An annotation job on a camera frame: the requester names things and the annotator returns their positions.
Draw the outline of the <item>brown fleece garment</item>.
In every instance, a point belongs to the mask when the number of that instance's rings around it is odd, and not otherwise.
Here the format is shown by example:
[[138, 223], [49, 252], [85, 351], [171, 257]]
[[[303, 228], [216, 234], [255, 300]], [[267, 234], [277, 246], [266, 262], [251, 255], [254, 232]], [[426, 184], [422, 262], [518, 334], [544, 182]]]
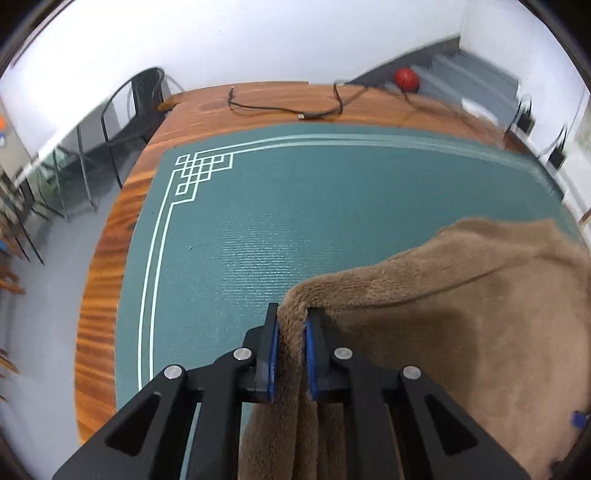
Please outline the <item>brown fleece garment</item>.
[[344, 418], [311, 402], [304, 321], [320, 307], [353, 351], [415, 365], [534, 479], [572, 448], [590, 404], [590, 255], [552, 221], [464, 219], [381, 263], [287, 291], [276, 399], [252, 410], [242, 479], [342, 479]]

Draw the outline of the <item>white folding table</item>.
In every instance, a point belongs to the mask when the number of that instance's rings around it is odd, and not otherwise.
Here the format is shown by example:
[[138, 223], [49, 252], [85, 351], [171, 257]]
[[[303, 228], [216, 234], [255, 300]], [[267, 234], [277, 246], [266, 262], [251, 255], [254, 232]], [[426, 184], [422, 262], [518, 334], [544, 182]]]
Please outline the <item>white folding table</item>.
[[120, 126], [115, 109], [105, 102], [76, 124], [56, 132], [40, 147], [33, 159], [17, 171], [13, 176], [13, 185], [21, 189], [31, 180], [53, 185], [62, 209], [61, 215], [68, 218], [66, 184], [78, 176], [91, 210], [96, 211], [97, 203], [91, 193], [89, 173], [91, 167], [99, 166], [99, 161], [90, 152], [106, 142], [102, 121], [105, 121], [107, 128], [118, 129]]

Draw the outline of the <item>green table mat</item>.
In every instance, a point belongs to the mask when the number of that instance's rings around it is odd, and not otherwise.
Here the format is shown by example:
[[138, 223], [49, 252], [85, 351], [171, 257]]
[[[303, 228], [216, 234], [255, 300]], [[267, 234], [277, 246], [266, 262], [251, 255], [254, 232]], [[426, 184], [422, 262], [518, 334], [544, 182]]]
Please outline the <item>green table mat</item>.
[[460, 139], [287, 124], [165, 152], [127, 255], [117, 402], [171, 364], [235, 349], [291, 287], [381, 263], [464, 219], [549, 220], [582, 245], [538, 161]]

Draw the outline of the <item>black power adapter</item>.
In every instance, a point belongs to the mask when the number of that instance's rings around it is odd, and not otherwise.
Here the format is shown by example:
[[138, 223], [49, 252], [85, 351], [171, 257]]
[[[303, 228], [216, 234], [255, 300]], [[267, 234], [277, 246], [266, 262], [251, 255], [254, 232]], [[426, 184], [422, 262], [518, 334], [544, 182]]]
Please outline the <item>black power adapter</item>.
[[519, 130], [525, 135], [530, 135], [534, 126], [535, 118], [532, 113], [533, 98], [530, 94], [522, 96], [518, 102], [517, 110], [511, 120], [508, 130]]
[[547, 163], [556, 171], [559, 171], [566, 160], [565, 144], [568, 137], [568, 126], [564, 125], [548, 147]]

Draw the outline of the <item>black metal chair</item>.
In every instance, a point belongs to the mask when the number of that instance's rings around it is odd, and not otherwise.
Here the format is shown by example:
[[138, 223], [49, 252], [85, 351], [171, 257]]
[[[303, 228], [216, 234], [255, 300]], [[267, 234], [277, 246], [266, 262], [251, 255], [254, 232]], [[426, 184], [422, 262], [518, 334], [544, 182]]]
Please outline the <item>black metal chair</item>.
[[[108, 153], [115, 179], [119, 187], [122, 181], [116, 165], [113, 150], [115, 147], [128, 144], [136, 140], [142, 140], [145, 145], [151, 136], [159, 128], [165, 118], [165, 114], [158, 109], [163, 102], [162, 84], [164, 70], [160, 67], [151, 67], [140, 71], [123, 83], [106, 101], [100, 113], [100, 125], [103, 135], [103, 146]], [[108, 107], [113, 104], [115, 98], [127, 90], [131, 95], [133, 111], [127, 123], [116, 133], [110, 133], [106, 125], [105, 115]]]

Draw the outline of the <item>white plate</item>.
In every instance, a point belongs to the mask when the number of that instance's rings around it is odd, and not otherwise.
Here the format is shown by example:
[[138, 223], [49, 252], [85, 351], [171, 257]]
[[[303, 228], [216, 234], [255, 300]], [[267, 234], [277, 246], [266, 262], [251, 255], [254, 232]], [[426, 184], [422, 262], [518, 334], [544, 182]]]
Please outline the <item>white plate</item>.
[[463, 98], [461, 100], [461, 106], [470, 115], [481, 120], [486, 120], [497, 127], [501, 126], [498, 117], [478, 102], [475, 102], [468, 98]]

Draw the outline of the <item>red ball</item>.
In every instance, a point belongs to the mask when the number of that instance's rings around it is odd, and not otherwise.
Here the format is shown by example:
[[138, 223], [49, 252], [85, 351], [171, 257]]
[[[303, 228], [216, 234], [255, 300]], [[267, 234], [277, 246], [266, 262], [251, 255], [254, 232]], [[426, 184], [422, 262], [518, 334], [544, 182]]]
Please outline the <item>red ball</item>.
[[408, 67], [396, 71], [394, 74], [394, 83], [405, 93], [416, 93], [420, 89], [419, 76]]

